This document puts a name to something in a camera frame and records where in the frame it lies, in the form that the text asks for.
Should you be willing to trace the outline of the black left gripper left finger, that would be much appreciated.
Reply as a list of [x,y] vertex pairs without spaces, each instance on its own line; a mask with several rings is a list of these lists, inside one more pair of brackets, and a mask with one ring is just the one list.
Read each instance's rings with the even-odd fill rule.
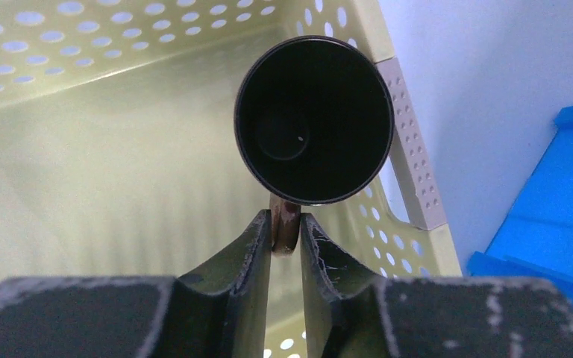
[[0,357],[261,357],[271,233],[261,210],[180,277],[3,280]]

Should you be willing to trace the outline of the brown mug black inside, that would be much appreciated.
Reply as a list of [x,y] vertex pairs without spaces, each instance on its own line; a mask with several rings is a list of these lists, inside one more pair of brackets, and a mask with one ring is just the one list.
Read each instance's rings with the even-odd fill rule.
[[237,93],[234,136],[270,194],[273,254],[295,250],[303,207],[344,201],[373,181],[394,132],[386,82],[352,45],[304,35],[256,60]]

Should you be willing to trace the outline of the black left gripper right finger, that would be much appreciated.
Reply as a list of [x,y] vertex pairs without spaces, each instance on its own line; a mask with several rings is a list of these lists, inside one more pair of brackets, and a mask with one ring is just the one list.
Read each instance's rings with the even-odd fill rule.
[[573,357],[573,305],[538,277],[384,277],[301,216],[309,357]]

